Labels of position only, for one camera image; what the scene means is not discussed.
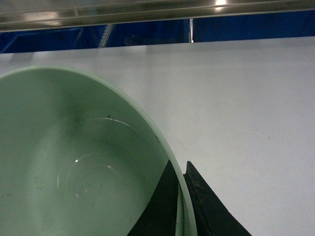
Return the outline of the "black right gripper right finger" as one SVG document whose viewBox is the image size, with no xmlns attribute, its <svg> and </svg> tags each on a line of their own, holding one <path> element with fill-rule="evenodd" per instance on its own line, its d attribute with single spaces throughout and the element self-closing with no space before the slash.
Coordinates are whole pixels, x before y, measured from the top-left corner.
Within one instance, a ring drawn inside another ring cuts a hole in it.
<svg viewBox="0 0 315 236">
<path fill-rule="evenodd" d="M 199 236 L 249 236 L 196 167 L 187 162 L 184 178 L 189 190 Z"/>
</svg>

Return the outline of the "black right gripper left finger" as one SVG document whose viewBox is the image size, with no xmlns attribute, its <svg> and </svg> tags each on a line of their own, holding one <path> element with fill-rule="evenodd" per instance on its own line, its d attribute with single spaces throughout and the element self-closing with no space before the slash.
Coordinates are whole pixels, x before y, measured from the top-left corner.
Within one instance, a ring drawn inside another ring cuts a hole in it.
<svg viewBox="0 0 315 236">
<path fill-rule="evenodd" d="M 159 182 L 129 236 L 174 236 L 178 204 L 178 178 L 167 162 Z"/>
</svg>

